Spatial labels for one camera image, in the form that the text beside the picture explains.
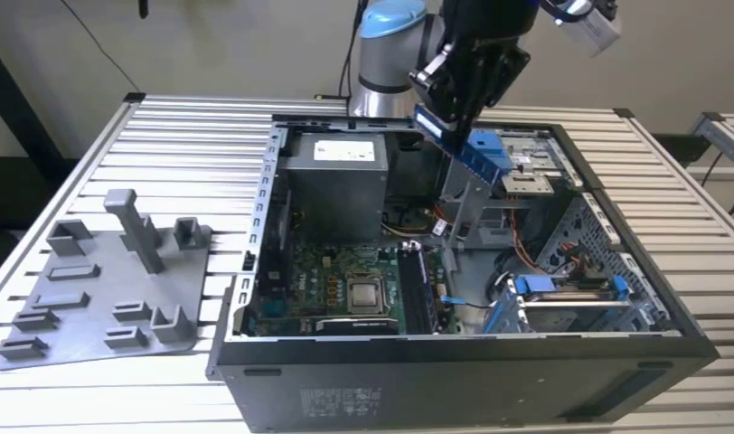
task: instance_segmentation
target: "label sticker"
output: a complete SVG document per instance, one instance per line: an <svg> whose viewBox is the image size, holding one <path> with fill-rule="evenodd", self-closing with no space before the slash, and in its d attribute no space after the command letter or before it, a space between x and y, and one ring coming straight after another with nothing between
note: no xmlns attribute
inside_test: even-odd
<svg viewBox="0 0 734 434"><path fill-rule="evenodd" d="M529 165L531 164L531 157L529 156L520 156L520 155L513 155L513 156L509 156L512 158L512 162L516 163L517 165Z"/></svg>
<svg viewBox="0 0 734 434"><path fill-rule="evenodd" d="M375 161L373 143L352 140L319 140L313 148L313 160Z"/></svg>
<svg viewBox="0 0 734 434"><path fill-rule="evenodd" d="M380 407L381 389L360 387L345 389L300 389L303 417L373 417Z"/></svg>
<svg viewBox="0 0 734 434"><path fill-rule="evenodd" d="M448 227L448 223L439 219L436 220L435 228L431 230L431 233L433 233L437 237L441 236L441 232L444 232L445 228Z"/></svg>

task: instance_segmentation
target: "white wall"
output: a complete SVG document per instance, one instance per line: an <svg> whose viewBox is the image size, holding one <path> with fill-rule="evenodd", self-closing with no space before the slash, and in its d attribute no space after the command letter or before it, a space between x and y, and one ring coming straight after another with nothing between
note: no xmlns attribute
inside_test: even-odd
<svg viewBox="0 0 734 434"><path fill-rule="evenodd" d="M145 92L335 93L352 0L155 1L144 21L136 0L68 1ZM685 131L700 111L734 111L734 0L619 3L625 35L596 59L541 13L504 103L628 107L660 132ZM57 0L0 0L0 56L77 155L131 88Z"/></svg>

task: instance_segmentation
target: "vertical post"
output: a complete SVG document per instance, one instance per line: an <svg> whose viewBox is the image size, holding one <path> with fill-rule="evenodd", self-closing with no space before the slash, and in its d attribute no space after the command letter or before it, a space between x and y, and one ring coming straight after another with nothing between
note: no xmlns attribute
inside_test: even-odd
<svg viewBox="0 0 734 434"><path fill-rule="evenodd" d="M109 190L104 197L104 209L117 216L125 231L127 246L136 252L148 274L163 270L163 260L155 249L155 236L141 222L133 207L136 192L133 190Z"/></svg>

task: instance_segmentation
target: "aluminum slatted table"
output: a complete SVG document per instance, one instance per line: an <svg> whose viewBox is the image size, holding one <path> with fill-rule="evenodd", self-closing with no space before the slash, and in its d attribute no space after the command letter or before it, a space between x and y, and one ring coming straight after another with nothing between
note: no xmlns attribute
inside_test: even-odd
<svg viewBox="0 0 734 434"><path fill-rule="evenodd" d="M199 340L181 355L0 373L0 427L7 432L247 432L227 388L207 382L203 372L221 294L241 264L271 115L344 112L340 101L147 96L123 103L0 268L0 340L43 270L52 221L80 217L89 230L120 229L101 206L111 188L136 190L139 211L152 215L157 227L196 215L216 231ZM509 107L487 110L481 118L564 126L721 354L613 425L497 432L734 433L734 221L633 118L604 109Z"/></svg>
<svg viewBox="0 0 734 434"><path fill-rule="evenodd" d="M734 115L701 113L692 134L705 137L734 163Z"/></svg>

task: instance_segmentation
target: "motherboard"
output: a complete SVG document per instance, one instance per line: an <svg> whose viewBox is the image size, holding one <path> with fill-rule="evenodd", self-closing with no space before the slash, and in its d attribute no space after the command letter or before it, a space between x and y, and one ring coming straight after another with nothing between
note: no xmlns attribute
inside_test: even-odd
<svg viewBox="0 0 734 434"><path fill-rule="evenodd" d="M417 313L405 312L397 255L396 247L299 243L292 249L284 296L260 298L256 334L316 335L323 326L336 327L343 321L356 320L383 320L397 334L404 334L405 318ZM437 303L447 286L440 253L429 249L423 255L429 299L435 300L432 310L441 318L436 318L436 324L447 327L451 311Z"/></svg>

